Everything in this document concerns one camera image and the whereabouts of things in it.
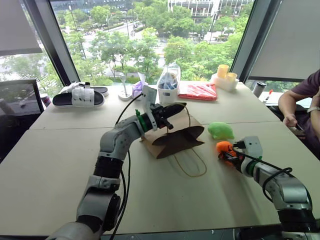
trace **red package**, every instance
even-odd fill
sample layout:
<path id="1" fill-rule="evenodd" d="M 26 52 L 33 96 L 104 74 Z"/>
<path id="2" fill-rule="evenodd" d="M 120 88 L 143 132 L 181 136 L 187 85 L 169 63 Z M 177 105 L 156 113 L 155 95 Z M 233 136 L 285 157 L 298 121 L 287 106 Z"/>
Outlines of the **red package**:
<path id="1" fill-rule="evenodd" d="M 217 91 L 216 86 L 212 83 L 180 84 L 178 96 L 182 99 L 215 101 L 217 100 Z"/>

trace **purple shirt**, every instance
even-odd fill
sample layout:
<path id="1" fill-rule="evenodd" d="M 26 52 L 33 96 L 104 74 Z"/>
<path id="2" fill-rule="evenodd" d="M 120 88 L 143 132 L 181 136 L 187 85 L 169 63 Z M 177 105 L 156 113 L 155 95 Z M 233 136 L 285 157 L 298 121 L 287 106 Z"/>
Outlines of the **purple shirt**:
<path id="1" fill-rule="evenodd" d="M 311 74 L 307 79 L 302 81 L 299 85 L 295 86 L 291 91 L 296 94 L 313 97 L 319 91 L 319 86 L 320 86 L 320 69 L 315 73 Z M 306 139 L 309 141 L 310 145 L 314 148 L 314 150 L 319 154 L 320 142 L 312 127 L 310 116 L 297 115 L 296 117 L 297 117 L 296 120 L 298 121 L 299 125 L 301 125 L 301 127 L 304 129 L 304 132 L 306 134 Z"/>

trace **brown paper bag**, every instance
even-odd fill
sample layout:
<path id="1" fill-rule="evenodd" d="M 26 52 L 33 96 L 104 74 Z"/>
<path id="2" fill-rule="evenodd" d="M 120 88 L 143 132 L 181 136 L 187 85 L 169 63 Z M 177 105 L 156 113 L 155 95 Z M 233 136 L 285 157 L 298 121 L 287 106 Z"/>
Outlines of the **brown paper bag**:
<path id="1" fill-rule="evenodd" d="M 156 159 L 204 144 L 197 138 L 205 128 L 192 116 L 190 116 L 191 126 L 189 127 L 186 111 L 168 118 L 168 121 L 173 125 L 169 133 L 167 133 L 167 128 L 163 127 L 157 131 L 148 131 L 142 137 L 143 144 Z"/>

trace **person's arm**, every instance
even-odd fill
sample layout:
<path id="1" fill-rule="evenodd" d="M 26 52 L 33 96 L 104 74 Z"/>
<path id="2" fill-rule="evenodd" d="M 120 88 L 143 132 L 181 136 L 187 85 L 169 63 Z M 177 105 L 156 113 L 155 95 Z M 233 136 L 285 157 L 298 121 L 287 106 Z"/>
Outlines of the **person's arm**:
<path id="1" fill-rule="evenodd" d="M 286 91 L 279 99 L 279 109 L 282 112 L 284 119 L 283 123 L 287 127 L 295 127 L 297 124 L 295 111 L 296 102 L 302 99 L 308 98 L 309 96 L 297 94 L 291 90 Z"/>
<path id="2" fill-rule="evenodd" d="M 316 95 L 313 96 L 310 108 L 320 107 L 320 87 Z M 313 110 L 310 112 L 311 125 L 314 130 L 314 133 L 320 140 L 320 111 Z"/>

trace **wristwatch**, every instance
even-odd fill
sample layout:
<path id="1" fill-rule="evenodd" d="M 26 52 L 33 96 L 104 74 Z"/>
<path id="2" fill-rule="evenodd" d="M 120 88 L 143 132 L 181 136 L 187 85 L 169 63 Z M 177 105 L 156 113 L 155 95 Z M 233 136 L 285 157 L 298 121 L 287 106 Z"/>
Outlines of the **wristwatch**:
<path id="1" fill-rule="evenodd" d="M 314 110 L 320 111 L 320 107 L 318 107 L 318 106 L 310 107 L 306 112 L 307 112 L 307 113 L 310 113 L 310 112 L 312 112 L 312 111 L 314 111 Z"/>

